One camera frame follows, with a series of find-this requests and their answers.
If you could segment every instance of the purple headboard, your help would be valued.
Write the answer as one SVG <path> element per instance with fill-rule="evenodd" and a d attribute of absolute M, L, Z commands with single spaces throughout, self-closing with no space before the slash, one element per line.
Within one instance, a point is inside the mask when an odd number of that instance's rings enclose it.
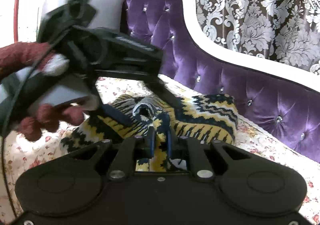
<path fill-rule="evenodd" d="M 233 96 L 241 115 L 320 162 L 318 92 L 201 50 L 185 25 L 182 0 L 126 0 L 126 5 L 122 32 L 164 50 L 162 74 L 204 94 Z"/>

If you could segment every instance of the red tube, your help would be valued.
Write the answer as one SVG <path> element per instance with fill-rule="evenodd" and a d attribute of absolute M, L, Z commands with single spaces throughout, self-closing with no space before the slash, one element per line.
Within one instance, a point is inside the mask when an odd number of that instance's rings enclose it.
<path fill-rule="evenodd" d="M 13 11 L 13 38 L 14 38 L 14 42 L 18 42 L 18 10 L 19 10 L 19 0 L 14 0 L 14 11 Z"/>

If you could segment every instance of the gloved hand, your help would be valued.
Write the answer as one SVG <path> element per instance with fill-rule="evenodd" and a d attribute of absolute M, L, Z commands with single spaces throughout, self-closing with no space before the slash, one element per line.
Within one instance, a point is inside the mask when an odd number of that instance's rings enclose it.
<path fill-rule="evenodd" d="M 48 48 L 48 43 L 36 42 L 17 42 L 0 48 L 0 80 L 11 73 L 32 66 Z M 59 76 L 68 69 L 68 65 L 69 61 L 63 55 L 52 51 L 39 65 L 38 70 L 47 76 Z M 59 110 L 49 104 L 41 105 L 36 112 L 36 117 L 25 117 L 16 130 L 24 134 L 27 140 L 36 141 L 41 138 L 41 128 L 56 132 L 60 120 L 78 126 L 84 121 L 83 110 L 94 110 L 97 107 L 95 101 L 97 99 L 92 96 L 92 100 L 86 105 L 69 105 Z"/>

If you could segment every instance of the brown curtain fabric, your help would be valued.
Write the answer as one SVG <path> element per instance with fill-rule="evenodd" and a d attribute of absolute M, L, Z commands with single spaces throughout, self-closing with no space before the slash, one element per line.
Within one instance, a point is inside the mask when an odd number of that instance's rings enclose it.
<path fill-rule="evenodd" d="M 320 0 L 196 0 L 217 44 L 320 74 Z"/>

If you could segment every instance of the mattress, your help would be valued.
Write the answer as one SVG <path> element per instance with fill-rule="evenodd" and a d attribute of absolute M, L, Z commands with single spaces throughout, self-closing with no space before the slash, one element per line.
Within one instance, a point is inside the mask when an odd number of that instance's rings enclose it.
<path fill-rule="evenodd" d="M 164 75 L 160 75 L 160 78 L 176 96 L 191 97 L 199 95 L 198 92 L 184 87 Z M 125 93 L 131 96 L 147 96 L 151 94 L 143 82 L 133 80 L 100 77 L 96 85 L 104 103 L 110 103 Z M 14 193 L 17 178 L 32 167 L 65 155 L 66 151 L 60 145 L 60 141 L 75 128 L 65 122 L 61 122 L 56 133 L 49 133 L 43 130 L 43 135 L 37 142 L 29 142 L 22 134 L 14 132 L 7 137 L 5 170 L 8 186 L 18 214 L 22 213 L 22 209 Z M 239 115 L 235 146 L 299 172 L 304 177 L 308 187 L 308 193 L 300 213 L 312 224 L 318 224 L 320 216 L 319 163 L 296 153 L 241 115 Z M 14 218 L 3 181 L 0 182 L 0 214 L 0 220 L 6 223 Z"/>

